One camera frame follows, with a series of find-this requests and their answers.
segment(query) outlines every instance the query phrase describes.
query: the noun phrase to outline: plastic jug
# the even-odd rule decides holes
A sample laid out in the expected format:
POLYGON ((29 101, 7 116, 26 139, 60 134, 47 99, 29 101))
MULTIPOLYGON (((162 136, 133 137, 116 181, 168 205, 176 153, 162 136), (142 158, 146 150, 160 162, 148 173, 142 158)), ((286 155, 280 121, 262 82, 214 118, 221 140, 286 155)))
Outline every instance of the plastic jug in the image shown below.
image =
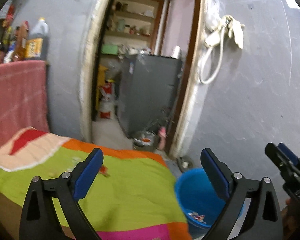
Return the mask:
POLYGON ((46 24, 44 18, 40 18, 29 34, 26 46, 26 60, 47 60, 48 46, 48 24, 46 24))

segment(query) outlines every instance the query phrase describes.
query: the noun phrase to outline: silver bolt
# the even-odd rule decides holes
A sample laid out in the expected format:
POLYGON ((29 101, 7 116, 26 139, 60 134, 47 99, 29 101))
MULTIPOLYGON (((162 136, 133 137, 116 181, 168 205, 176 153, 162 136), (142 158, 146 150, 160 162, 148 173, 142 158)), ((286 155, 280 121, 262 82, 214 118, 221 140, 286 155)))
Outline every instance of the silver bolt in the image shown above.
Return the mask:
POLYGON ((70 177, 70 173, 66 171, 66 172, 62 173, 61 176, 62 176, 64 179, 67 179, 67 178, 70 177))
POLYGON ((269 179, 267 177, 265 177, 263 180, 265 181, 265 183, 270 183, 271 182, 271 179, 269 179))
POLYGON ((234 174, 234 177, 235 177, 236 179, 241 179, 241 178, 242 178, 242 174, 236 172, 236 173, 234 174))
POLYGON ((34 176, 33 178, 32 178, 32 181, 33 182, 37 182, 39 180, 39 176, 34 176))

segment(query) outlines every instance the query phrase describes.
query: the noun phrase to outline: door frame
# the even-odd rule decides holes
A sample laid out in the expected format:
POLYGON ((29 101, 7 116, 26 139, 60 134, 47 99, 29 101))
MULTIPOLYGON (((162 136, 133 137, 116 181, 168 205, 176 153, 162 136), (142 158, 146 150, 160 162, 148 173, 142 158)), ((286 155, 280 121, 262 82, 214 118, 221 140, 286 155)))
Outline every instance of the door frame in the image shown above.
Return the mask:
MULTIPOLYGON (((171 0, 168 0, 168 8, 167 8, 167 12, 165 15, 165 22, 163 25, 163 32, 162 32, 161 42, 160 42, 160 54, 162 52, 163 40, 164 40, 164 35, 166 32, 166 27, 167 27, 170 1, 171 0)), ((196 48, 196 40, 197 40, 199 18, 200 18, 200 8, 201 8, 201 0, 194 0, 194 13, 193 13, 193 21, 192 21, 192 27, 191 27, 188 55, 186 57, 186 62, 184 65, 183 78, 181 80, 180 91, 179 91, 179 96, 178 96, 177 103, 176 103, 175 112, 173 114, 172 119, 170 120, 171 128, 167 134, 167 143, 166 143, 166 147, 165 147, 165 152, 167 152, 167 153, 169 153, 171 150, 171 147, 172 147, 172 144, 174 141, 174 137, 177 132, 177 126, 178 126, 178 123, 180 120, 182 106, 185 101, 186 90, 187 90, 188 81, 189 81, 189 77, 190 77, 190 70, 191 70, 191 66, 193 64, 194 51, 196 48)))

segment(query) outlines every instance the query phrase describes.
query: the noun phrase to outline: green container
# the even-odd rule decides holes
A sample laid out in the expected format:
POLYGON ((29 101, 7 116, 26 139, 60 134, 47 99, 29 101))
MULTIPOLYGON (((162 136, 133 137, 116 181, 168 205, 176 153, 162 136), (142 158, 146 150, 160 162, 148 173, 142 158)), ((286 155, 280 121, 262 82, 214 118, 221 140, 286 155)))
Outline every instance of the green container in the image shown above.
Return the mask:
POLYGON ((101 48, 102 54, 111 54, 111 55, 117 55, 118 54, 118 45, 102 45, 101 48))

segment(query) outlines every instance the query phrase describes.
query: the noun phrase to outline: refrigerator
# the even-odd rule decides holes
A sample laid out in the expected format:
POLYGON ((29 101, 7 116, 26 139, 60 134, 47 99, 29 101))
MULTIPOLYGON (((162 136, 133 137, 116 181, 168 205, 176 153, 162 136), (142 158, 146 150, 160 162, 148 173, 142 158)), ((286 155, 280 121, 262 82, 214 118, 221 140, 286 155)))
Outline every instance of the refrigerator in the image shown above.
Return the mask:
POLYGON ((163 109, 172 111, 181 68, 182 61, 171 57, 138 54, 123 60, 117 116, 128 138, 162 116, 163 109))

